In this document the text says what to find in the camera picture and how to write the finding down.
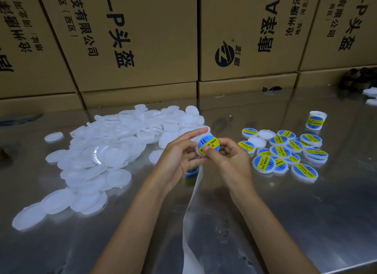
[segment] left hand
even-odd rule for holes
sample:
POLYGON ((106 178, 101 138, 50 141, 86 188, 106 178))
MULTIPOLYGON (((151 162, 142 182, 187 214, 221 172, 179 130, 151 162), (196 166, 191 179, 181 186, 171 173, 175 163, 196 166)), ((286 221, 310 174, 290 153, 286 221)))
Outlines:
POLYGON ((207 130, 207 128, 200 128, 187 132, 166 146, 151 173, 152 180, 160 181, 164 195, 174 188, 187 170, 209 160, 209 158, 194 159, 198 157, 195 152, 195 147, 198 144, 190 140, 206 133, 207 130))

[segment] forearm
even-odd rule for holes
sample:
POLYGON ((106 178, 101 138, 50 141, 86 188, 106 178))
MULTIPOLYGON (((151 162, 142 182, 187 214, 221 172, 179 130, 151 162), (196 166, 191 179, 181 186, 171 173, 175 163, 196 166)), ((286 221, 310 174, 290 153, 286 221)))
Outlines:
POLYGON ((233 194, 271 274, 318 274, 279 221, 257 195, 233 194))
POLYGON ((91 274, 139 274, 156 224, 164 194, 149 176, 134 198, 91 274))

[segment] hand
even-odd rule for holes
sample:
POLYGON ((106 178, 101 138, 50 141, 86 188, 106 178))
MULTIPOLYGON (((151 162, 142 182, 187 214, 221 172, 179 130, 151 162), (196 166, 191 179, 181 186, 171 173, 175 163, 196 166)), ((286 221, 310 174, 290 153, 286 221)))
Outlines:
POLYGON ((174 188, 188 169, 209 160, 209 158, 194 159, 198 157, 198 154, 195 152, 195 147, 198 144, 190 140, 200 134, 206 133, 207 130, 207 128, 200 128, 187 132, 166 146, 151 173, 152 180, 156 180, 157 178, 160 181, 164 195, 174 188))
POLYGON ((219 152, 208 146, 204 146, 203 151, 219 168, 233 201, 238 192, 246 191, 256 195, 248 153, 229 138, 219 138, 219 142, 219 152))

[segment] metal table surface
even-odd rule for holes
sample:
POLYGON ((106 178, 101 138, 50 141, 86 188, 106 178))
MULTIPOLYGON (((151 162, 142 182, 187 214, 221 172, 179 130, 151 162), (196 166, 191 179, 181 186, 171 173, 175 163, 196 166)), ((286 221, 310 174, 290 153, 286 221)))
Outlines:
MULTIPOLYGON (((329 153, 315 167, 313 184, 284 176, 262 176, 253 170, 255 187, 281 224, 321 273, 338 272, 377 260, 377 109, 362 95, 345 95, 333 87, 302 88, 228 95, 169 103, 149 109, 197 104, 205 124, 217 137, 241 141, 245 127, 305 131, 311 110, 328 117, 319 136, 329 153)), ((45 162, 52 151, 67 148, 69 132, 92 121, 95 114, 113 114, 126 107, 44 114, 34 122, 0 128, 0 147, 10 160, 0 163, 0 273, 89 273, 134 195, 152 169, 148 145, 125 169, 132 173, 128 189, 112 189, 102 212, 82 217, 67 209, 19 232, 13 217, 48 193, 64 188, 60 170, 45 162), (62 131, 59 143, 44 136, 62 131)), ((151 239, 144 273, 181 273, 182 219, 195 182, 182 180, 166 197, 151 239)), ((204 166, 198 198, 189 212, 196 217, 189 245, 206 273, 263 273, 265 266, 242 216, 232 204, 213 164, 204 166)))

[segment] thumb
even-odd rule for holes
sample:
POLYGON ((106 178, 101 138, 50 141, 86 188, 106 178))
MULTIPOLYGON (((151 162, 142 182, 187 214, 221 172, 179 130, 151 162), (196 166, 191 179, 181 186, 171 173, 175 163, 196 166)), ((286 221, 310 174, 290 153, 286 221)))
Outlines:
POLYGON ((215 162, 216 165, 219 165, 220 162, 224 161, 225 158, 223 155, 221 155, 219 152, 217 152, 215 149, 212 149, 211 147, 205 145, 203 146, 204 153, 211 158, 212 161, 215 162))

